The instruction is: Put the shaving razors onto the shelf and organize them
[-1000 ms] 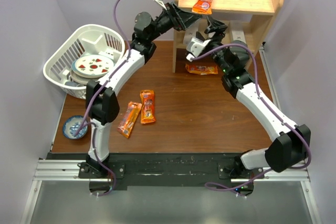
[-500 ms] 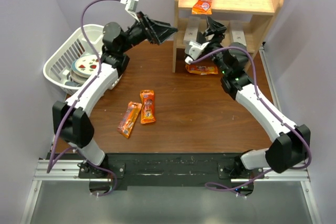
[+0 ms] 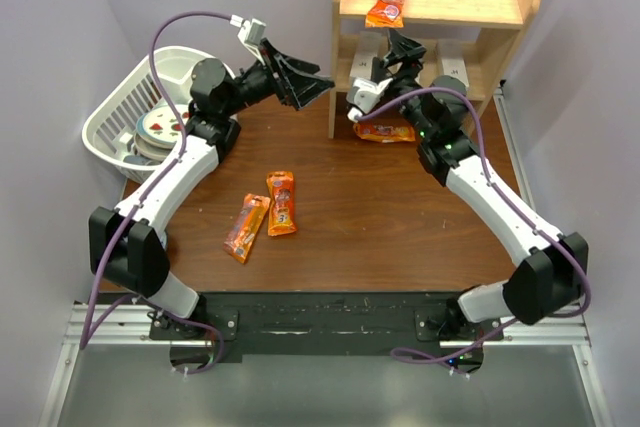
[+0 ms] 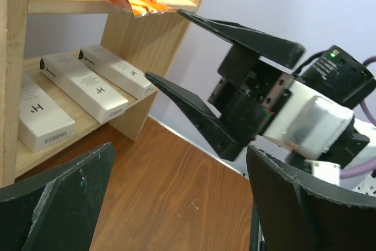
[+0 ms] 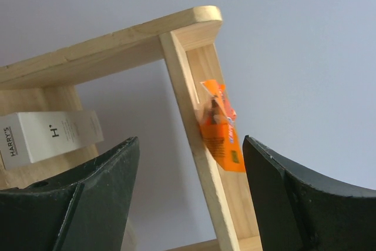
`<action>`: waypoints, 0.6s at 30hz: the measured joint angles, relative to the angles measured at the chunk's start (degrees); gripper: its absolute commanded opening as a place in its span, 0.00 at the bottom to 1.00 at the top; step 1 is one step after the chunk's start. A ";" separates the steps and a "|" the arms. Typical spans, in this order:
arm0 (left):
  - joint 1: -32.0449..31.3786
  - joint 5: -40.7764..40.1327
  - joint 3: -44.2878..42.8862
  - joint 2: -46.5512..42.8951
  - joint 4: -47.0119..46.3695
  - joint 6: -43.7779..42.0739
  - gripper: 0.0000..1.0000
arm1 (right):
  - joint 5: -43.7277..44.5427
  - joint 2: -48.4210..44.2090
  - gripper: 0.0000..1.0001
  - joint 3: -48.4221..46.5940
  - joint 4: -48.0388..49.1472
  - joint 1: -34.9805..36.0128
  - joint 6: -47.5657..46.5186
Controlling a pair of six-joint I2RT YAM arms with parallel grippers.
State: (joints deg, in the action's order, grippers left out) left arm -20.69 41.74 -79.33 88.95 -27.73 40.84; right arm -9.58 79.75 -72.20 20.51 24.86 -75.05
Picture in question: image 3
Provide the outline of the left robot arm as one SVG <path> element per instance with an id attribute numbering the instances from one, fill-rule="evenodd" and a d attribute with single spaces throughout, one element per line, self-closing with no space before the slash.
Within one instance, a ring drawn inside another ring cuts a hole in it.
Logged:
<path id="1" fill-rule="evenodd" d="M 170 271 L 160 235 L 194 187 L 233 148 L 241 127 L 235 114 L 276 96 L 300 110 L 334 87 L 314 63 L 278 51 L 267 39 L 257 59 L 235 75 L 221 60 L 201 55 L 178 80 L 189 93 L 189 117 L 178 126 L 168 157 L 116 207 L 99 207 L 89 218 L 91 270 L 173 315 L 173 329 L 185 339 L 200 337 L 207 315 L 201 296 Z"/>

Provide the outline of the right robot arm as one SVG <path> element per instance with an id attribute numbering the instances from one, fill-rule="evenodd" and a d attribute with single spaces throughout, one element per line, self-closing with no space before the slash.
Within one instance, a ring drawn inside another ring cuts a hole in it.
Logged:
<path id="1" fill-rule="evenodd" d="M 591 303 L 586 277 L 588 244 L 579 233 L 563 234 L 527 205 L 491 168 L 484 140 L 470 139 L 462 129 L 475 110 L 465 85 L 450 76 L 422 88 L 416 80 L 425 47 L 396 30 L 388 33 L 389 50 L 379 65 L 397 70 L 385 95 L 416 130 L 417 152 L 426 172 L 462 199 L 484 221 L 509 254 L 510 278 L 461 293 L 445 316 L 448 333 L 469 339 L 481 321 L 512 316 L 533 325 L 564 316 L 577 303 L 577 314 Z"/>

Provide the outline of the white Harry's razor box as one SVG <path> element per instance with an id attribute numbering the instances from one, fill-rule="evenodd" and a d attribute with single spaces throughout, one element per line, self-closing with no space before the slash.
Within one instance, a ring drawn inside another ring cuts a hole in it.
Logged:
<path id="1" fill-rule="evenodd" d="M 373 59 L 378 56 L 382 35 L 378 32 L 362 31 L 359 33 L 356 49 L 351 63 L 349 78 L 370 80 L 372 77 Z"/>

